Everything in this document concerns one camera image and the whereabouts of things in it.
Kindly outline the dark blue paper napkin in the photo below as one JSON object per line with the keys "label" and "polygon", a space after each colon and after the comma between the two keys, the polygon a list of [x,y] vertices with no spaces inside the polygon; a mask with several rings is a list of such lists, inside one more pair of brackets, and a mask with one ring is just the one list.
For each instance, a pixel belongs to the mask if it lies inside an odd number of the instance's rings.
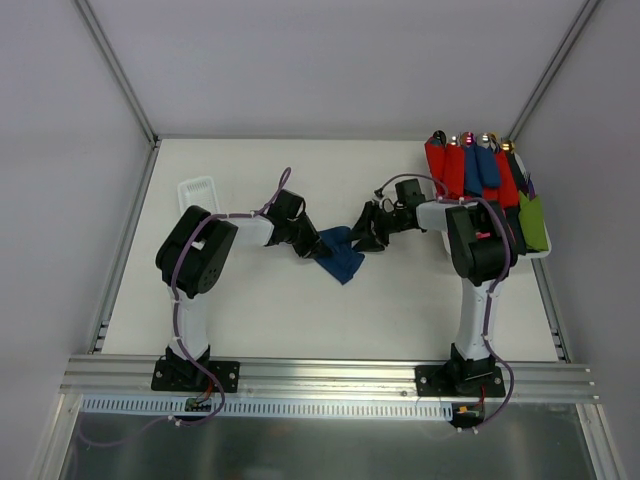
{"label": "dark blue paper napkin", "polygon": [[347,226],[337,226],[319,232],[320,239],[331,252],[330,256],[316,258],[315,261],[341,285],[350,282],[365,260],[365,255],[352,247]]}

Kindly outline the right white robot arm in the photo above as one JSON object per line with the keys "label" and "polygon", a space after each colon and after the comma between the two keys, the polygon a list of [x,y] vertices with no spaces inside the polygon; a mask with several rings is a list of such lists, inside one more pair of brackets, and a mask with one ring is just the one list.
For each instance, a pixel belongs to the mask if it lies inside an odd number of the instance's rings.
{"label": "right white robot arm", "polygon": [[482,198],[426,198],[417,179],[395,178],[396,199],[374,191],[352,228],[360,252],[382,252],[390,237],[408,230],[438,231],[449,241],[455,272],[462,281],[460,323],[443,370],[459,395],[480,388],[498,360],[492,349],[495,307],[509,271],[517,262],[514,240],[500,206]]}

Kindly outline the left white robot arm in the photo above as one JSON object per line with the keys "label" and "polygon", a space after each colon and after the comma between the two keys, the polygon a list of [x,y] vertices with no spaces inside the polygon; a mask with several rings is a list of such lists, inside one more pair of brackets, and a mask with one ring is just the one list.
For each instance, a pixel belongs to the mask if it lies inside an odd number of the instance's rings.
{"label": "left white robot arm", "polygon": [[192,205],[161,245],[155,264],[174,308],[165,361],[185,389],[197,390],[209,377],[207,307],[199,297],[215,286],[233,246],[279,244],[290,245],[302,259],[331,256],[306,213],[304,198],[289,190],[279,191],[254,213],[213,214]]}

